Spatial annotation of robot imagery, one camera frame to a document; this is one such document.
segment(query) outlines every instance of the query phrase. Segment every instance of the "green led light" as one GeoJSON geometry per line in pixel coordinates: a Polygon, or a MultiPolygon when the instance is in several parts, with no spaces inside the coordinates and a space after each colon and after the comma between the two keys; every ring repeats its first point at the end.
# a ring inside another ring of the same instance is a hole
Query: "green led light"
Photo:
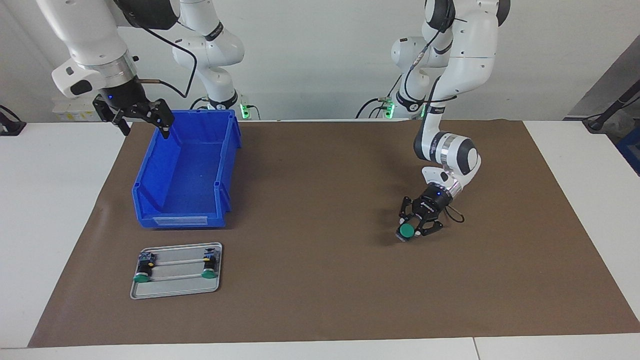
{"type": "Polygon", "coordinates": [[[244,104],[240,104],[240,110],[242,111],[242,118],[243,119],[248,119],[249,116],[251,116],[249,114],[249,110],[247,109],[247,107],[244,104]]]}
{"type": "Polygon", "coordinates": [[[387,112],[385,113],[385,117],[387,119],[394,118],[394,110],[396,110],[396,104],[392,102],[391,105],[387,106],[387,112]]]}

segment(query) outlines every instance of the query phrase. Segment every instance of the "brown mat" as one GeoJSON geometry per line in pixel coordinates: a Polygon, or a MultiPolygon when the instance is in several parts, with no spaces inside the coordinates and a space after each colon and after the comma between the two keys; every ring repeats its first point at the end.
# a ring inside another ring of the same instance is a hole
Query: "brown mat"
{"type": "Polygon", "coordinates": [[[400,202],[425,188],[417,126],[244,124],[228,227],[149,231],[136,124],[29,346],[640,332],[520,122],[446,122],[484,159],[454,204],[467,223],[399,243],[400,202]],[[129,298],[142,248],[208,241],[225,246],[216,293],[129,298]]]}

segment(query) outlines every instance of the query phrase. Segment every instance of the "black cable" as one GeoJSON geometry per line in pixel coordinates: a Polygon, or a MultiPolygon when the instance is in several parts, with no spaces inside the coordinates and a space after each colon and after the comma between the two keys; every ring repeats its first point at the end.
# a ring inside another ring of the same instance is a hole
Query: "black cable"
{"type": "Polygon", "coordinates": [[[448,99],[444,99],[444,100],[427,100],[427,101],[423,101],[423,102],[424,102],[425,104],[433,104],[434,102],[445,102],[445,101],[451,101],[451,100],[454,100],[454,99],[457,99],[457,98],[458,98],[458,96],[457,96],[457,95],[455,95],[455,96],[452,96],[452,97],[450,97],[450,98],[448,98],[448,99]]]}
{"type": "MultiPolygon", "coordinates": [[[[445,16],[445,17],[442,19],[442,23],[440,24],[440,27],[439,27],[439,28],[438,28],[438,30],[436,31],[436,35],[434,35],[434,36],[433,36],[433,38],[432,38],[432,39],[427,43],[427,45],[422,49],[422,51],[420,52],[420,53],[421,53],[421,55],[419,55],[419,56],[421,56],[420,60],[418,61],[418,63],[416,63],[415,65],[412,65],[412,66],[409,68],[409,71],[406,73],[406,77],[404,78],[404,93],[407,95],[407,97],[408,97],[410,100],[413,100],[413,101],[415,101],[415,102],[417,102],[417,103],[422,103],[422,104],[424,104],[424,99],[422,99],[422,100],[418,100],[418,99],[416,99],[416,98],[412,97],[412,96],[409,94],[409,91],[407,91],[406,83],[407,83],[407,81],[409,80],[409,75],[411,75],[411,72],[412,72],[412,71],[413,71],[413,70],[418,66],[418,64],[420,63],[420,61],[422,61],[422,57],[424,57],[424,54],[426,54],[427,50],[429,49],[429,46],[431,46],[431,44],[436,40],[436,38],[438,37],[438,35],[439,35],[441,32],[442,32],[442,33],[444,33],[444,31],[446,30],[446,26],[447,26],[448,24],[450,24],[450,23],[449,23],[449,21],[450,21],[450,20],[452,20],[452,19],[453,19],[453,20],[460,20],[460,21],[464,21],[464,20],[461,20],[461,19],[456,19],[455,17],[453,17],[453,18],[448,17],[448,16],[451,16],[451,15],[452,15],[452,14],[450,13],[451,6],[452,6],[452,2],[450,2],[450,1],[449,1],[449,4],[447,5],[447,11],[446,11],[447,16],[445,16]]],[[[425,7],[425,8],[427,7],[427,0],[424,0],[424,7],[425,7]]]]}
{"type": "Polygon", "coordinates": [[[15,117],[16,120],[21,121],[18,115],[16,115],[13,111],[11,111],[11,109],[7,108],[6,106],[0,105],[0,109],[6,111],[9,115],[15,117]]]}
{"type": "Polygon", "coordinates": [[[462,215],[462,213],[460,213],[458,210],[454,209],[452,206],[447,206],[446,208],[444,208],[444,213],[447,214],[447,216],[453,220],[454,222],[457,222],[458,224],[462,224],[464,223],[465,220],[465,216],[462,215]],[[451,211],[455,212],[456,214],[460,215],[460,220],[454,218],[453,216],[451,216],[451,214],[449,213],[449,209],[451,209],[451,211]]]}
{"type": "MultiPolygon", "coordinates": [[[[640,96],[636,97],[634,100],[629,101],[628,103],[626,103],[623,107],[620,108],[620,110],[622,110],[624,108],[628,108],[629,106],[633,105],[638,100],[640,100],[640,96]]],[[[602,115],[604,115],[604,113],[599,113],[599,114],[596,114],[596,115],[588,116],[588,117],[583,118],[581,121],[593,119],[595,117],[599,117],[599,116],[602,116],[602,115]]]]}
{"type": "Polygon", "coordinates": [[[260,116],[260,109],[258,109],[256,105],[247,105],[246,108],[255,109],[255,111],[258,113],[258,120],[262,120],[262,117],[260,116]]]}
{"type": "Polygon", "coordinates": [[[373,112],[377,110],[377,111],[378,111],[378,114],[380,114],[380,111],[382,111],[382,110],[384,110],[384,109],[386,109],[386,108],[387,108],[386,106],[380,106],[380,107],[378,107],[378,108],[375,108],[375,109],[371,110],[371,113],[369,114],[369,119],[377,119],[377,118],[378,118],[378,115],[376,115],[376,117],[375,117],[375,118],[373,118],[373,112]]]}
{"type": "Polygon", "coordinates": [[[362,112],[365,110],[365,108],[366,108],[367,106],[369,106],[371,103],[376,102],[376,101],[378,101],[378,102],[382,102],[382,101],[380,101],[380,99],[379,99],[379,98],[377,98],[377,97],[375,97],[375,98],[373,98],[373,99],[371,99],[371,100],[369,100],[369,101],[365,102],[365,104],[364,104],[364,105],[362,105],[362,107],[361,107],[361,108],[360,108],[360,110],[358,111],[358,115],[356,115],[355,119],[360,118],[360,114],[362,114],[362,112]]]}
{"type": "MultiPolygon", "coordinates": [[[[433,38],[432,38],[432,39],[427,43],[427,46],[425,46],[425,47],[423,48],[423,50],[422,50],[420,53],[426,53],[426,52],[427,52],[427,50],[429,49],[429,46],[431,46],[431,44],[436,40],[436,37],[438,37],[438,35],[439,35],[439,34],[440,34],[440,30],[436,31],[436,35],[434,35],[434,36],[433,36],[433,38]]],[[[415,102],[424,102],[424,99],[423,99],[423,100],[418,100],[418,99],[415,99],[413,96],[411,96],[411,95],[409,94],[409,91],[407,90],[407,87],[406,87],[407,80],[409,80],[409,75],[411,75],[411,72],[412,72],[412,71],[413,71],[417,66],[418,66],[418,64],[415,64],[415,66],[410,67],[410,68],[409,68],[409,71],[406,73],[406,77],[404,78],[404,93],[406,94],[406,96],[407,96],[410,100],[413,100],[413,101],[415,101],[415,102]]]]}
{"type": "Polygon", "coordinates": [[[200,101],[206,101],[206,100],[207,99],[204,97],[199,98],[198,100],[194,101],[193,104],[191,104],[191,106],[189,107],[189,110],[193,110],[193,108],[195,108],[200,101]]]}
{"type": "Polygon", "coordinates": [[[189,95],[189,91],[191,90],[191,84],[193,83],[193,78],[195,77],[195,74],[196,74],[196,68],[198,67],[198,58],[191,51],[183,48],[180,45],[177,45],[176,43],[173,43],[173,42],[163,38],[162,36],[154,33],[153,31],[151,31],[151,30],[149,30],[149,29],[147,29],[147,28],[145,28],[143,26],[140,26],[140,28],[142,30],[146,31],[147,33],[150,33],[153,37],[159,39],[160,41],[165,42],[165,43],[175,47],[176,49],[180,49],[180,50],[184,51],[185,53],[191,55],[191,57],[193,58],[193,70],[191,71],[191,77],[189,77],[189,84],[187,85],[187,90],[184,92],[184,94],[180,90],[178,90],[175,86],[173,86],[173,85],[171,85],[169,83],[166,83],[166,82],[164,82],[162,80],[160,80],[158,82],[159,84],[162,84],[164,86],[167,86],[167,87],[171,88],[173,91],[177,92],[182,98],[186,99],[187,96],[189,95]]]}
{"type": "MultiPolygon", "coordinates": [[[[387,97],[391,96],[391,93],[394,92],[394,89],[396,88],[396,86],[398,85],[398,83],[400,82],[400,80],[402,80],[402,74],[400,74],[400,76],[398,76],[398,79],[396,80],[396,82],[394,83],[394,86],[391,86],[391,90],[389,90],[389,93],[387,94],[387,97]]],[[[376,114],[376,119],[380,116],[380,108],[378,108],[378,113],[376,114]]]]}

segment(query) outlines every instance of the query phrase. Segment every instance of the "blue storage bin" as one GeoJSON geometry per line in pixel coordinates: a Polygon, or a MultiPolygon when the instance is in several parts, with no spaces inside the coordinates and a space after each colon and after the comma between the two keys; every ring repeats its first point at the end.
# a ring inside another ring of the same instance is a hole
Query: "blue storage bin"
{"type": "Polygon", "coordinates": [[[169,139],[156,130],[132,189],[138,221],[147,228],[223,227],[241,146],[236,115],[229,110],[173,114],[169,139]]]}

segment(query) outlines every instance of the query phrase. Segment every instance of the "green disc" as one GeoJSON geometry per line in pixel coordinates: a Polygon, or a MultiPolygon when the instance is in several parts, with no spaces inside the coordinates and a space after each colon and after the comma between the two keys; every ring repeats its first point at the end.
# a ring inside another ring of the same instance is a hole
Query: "green disc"
{"type": "Polygon", "coordinates": [[[149,281],[149,276],[145,275],[145,274],[138,274],[136,276],[133,277],[133,281],[135,282],[148,282],[149,281]]]}
{"type": "Polygon", "coordinates": [[[202,275],[202,277],[204,277],[205,279],[215,279],[215,278],[217,278],[217,277],[218,277],[218,274],[216,274],[216,272],[215,272],[215,271],[213,271],[213,270],[209,270],[209,269],[204,270],[204,271],[202,272],[202,274],[201,274],[201,275],[202,275]]]}
{"type": "Polygon", "coordinates": [[[412,238],[414,234],[415,229],[413,228],[413,226],[411,226],[411,224],[402,224],[402,226],[400,227],[400,235],[404,236],[405,238],[412,238]]]}

